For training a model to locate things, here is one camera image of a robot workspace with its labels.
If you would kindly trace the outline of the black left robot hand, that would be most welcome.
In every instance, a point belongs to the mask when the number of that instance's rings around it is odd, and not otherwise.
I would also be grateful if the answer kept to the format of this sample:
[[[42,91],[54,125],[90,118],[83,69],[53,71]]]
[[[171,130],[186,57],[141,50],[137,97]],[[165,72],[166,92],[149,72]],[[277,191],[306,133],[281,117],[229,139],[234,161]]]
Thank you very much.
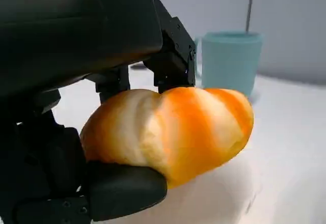
[[[196,46],[160,0],[1,0],[1,219],[90,223],[160,203],[148,167],[86,162],[78,132],[52,113],[59,88],[95,82],[101,102],[143,61],[160,92],[195,84]]]

